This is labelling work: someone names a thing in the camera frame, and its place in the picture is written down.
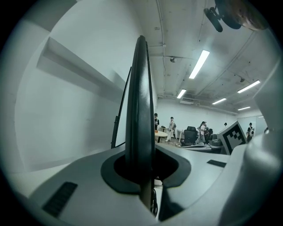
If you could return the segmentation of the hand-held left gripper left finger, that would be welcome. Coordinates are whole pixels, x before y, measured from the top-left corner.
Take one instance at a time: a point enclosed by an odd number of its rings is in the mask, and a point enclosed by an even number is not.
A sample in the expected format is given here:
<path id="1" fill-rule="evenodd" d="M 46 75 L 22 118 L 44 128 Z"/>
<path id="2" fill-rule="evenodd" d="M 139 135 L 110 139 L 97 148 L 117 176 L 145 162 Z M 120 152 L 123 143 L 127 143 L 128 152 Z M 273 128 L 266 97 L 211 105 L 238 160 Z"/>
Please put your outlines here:
<path id="1" fill-rule="evenodd" d="M 102 163 L 122 149 L 88 155 L 70 164 L 28 173 L 11 173 L 12 189 L 25 196 L 32 215 L 47 226 L 151 226 L 156 218 L 137 195 L 121 194 L 102 179 Z M 43 205 L 65 182 L 77 185 L 58 218 Z"/>

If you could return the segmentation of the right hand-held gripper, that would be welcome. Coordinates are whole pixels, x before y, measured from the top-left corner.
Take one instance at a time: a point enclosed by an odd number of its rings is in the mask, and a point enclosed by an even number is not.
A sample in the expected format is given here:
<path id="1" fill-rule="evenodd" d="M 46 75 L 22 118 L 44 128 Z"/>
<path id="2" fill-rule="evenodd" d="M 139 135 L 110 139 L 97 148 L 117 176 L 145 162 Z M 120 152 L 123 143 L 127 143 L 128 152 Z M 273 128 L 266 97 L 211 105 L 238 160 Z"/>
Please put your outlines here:
<path id="1" fill-rule="evenodd" d="M 235 147 L 244 144 L 247 144 L 247 139 L 238 121 L 218 134 L 212 134 L 209 141 L 211 149 L 220 149 L 220 153 L 225 155 L 231 155 Z"/>

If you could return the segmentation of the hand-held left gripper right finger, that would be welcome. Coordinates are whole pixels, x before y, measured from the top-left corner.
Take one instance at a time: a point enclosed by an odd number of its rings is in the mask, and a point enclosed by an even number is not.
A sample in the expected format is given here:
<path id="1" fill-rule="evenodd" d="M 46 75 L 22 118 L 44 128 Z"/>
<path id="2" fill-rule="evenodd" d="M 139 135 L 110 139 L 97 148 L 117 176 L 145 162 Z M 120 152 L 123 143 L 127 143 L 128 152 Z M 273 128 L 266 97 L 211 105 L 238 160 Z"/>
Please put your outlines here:
<path id="1" fill-rule="evenodd" d="M 163 191 L 159 222 L 222 222 L 232 192 L 230 155 L 156 144 Z"/>

